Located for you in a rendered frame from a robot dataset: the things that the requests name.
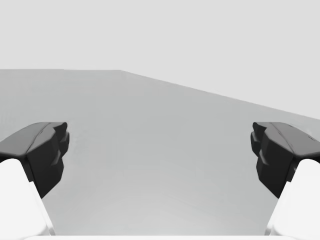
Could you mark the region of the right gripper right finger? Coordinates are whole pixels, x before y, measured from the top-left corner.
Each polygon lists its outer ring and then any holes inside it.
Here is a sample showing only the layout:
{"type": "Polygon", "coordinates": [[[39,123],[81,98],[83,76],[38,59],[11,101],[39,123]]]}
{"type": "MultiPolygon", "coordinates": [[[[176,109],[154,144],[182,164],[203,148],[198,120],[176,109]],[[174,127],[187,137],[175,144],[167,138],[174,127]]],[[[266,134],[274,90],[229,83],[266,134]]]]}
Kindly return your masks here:
{"type": "Polygon", "coordinates": [[[254,122],[260,182],[278,199],[266,236],[320,236],[320,140],[283,122],[254,122]]]}

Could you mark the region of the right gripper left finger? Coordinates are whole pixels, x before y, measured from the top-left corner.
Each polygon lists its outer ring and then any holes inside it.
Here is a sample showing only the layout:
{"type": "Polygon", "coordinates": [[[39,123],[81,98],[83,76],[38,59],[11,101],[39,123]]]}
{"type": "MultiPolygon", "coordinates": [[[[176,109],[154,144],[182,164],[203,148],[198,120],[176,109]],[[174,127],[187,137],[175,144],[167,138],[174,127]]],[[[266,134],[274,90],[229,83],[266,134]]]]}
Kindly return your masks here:
{"type": "Polygon", "coordinates": [[[43,204],[61,180],[66,122],[37,122],[0,140],[0,236],[55,235],[43,204]]]}

